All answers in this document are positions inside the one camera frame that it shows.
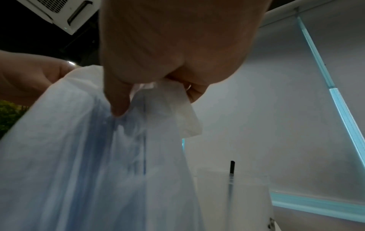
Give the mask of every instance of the person's left hand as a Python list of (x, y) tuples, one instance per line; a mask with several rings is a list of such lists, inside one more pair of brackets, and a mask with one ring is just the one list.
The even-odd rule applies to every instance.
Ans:
[(30, 106), (75, 68), (61, 59), (0, 51), (0, 99)]

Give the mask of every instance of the plastic bag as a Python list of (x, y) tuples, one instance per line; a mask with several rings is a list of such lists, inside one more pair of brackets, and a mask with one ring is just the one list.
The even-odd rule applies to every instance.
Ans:
[(199, 134), (181, 84), (110, 114), (102, 67), (52, 85), (0, 142), (0, 230), (204, 230), (181, 138)]

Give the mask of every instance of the translucent plastic bag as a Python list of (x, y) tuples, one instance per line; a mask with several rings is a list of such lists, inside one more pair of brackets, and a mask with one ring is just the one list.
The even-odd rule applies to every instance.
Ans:
[(102, 71), (68, 74), (1, 140), (0, 230), (204, 230), (181, 148), (201, 127), (183, 86), (140, 90), (115, 119)]

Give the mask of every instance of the roller blind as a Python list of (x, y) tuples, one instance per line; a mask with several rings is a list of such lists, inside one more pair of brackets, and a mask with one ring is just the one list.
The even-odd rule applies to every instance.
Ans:
[(193, 171), (267, 174), (283, 193), (365, 202), (365, 172), (294, 17), (260, 28), (247, 61), (193, 104)]
[(336, 0), (301, 14), (362, 134), (365, 134), (364, 12), (363, 0)]

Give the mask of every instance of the hand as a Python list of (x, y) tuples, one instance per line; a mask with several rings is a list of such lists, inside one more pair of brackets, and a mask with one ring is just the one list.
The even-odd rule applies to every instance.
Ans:
[(135, 83), (170, 78), (191, 102), (244, 61), (271, 0), (104, 0), (100, 58), (116, 116)]
[(0, 99), (30, 106), (74, 68), (61, 59), (0, 51)]

